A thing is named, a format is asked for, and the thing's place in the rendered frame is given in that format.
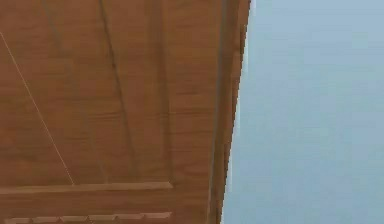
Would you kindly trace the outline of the brown wooden room door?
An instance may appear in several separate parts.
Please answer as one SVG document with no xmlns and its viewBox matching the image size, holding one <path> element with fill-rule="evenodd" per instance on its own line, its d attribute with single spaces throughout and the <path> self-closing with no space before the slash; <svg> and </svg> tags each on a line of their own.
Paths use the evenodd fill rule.
<svg viewBox="0 0 384 224">
<path fill-rule="evenodd" d="M 251 0 L 0 0 L 0 224 L 221 224 Z"/>
</svg>

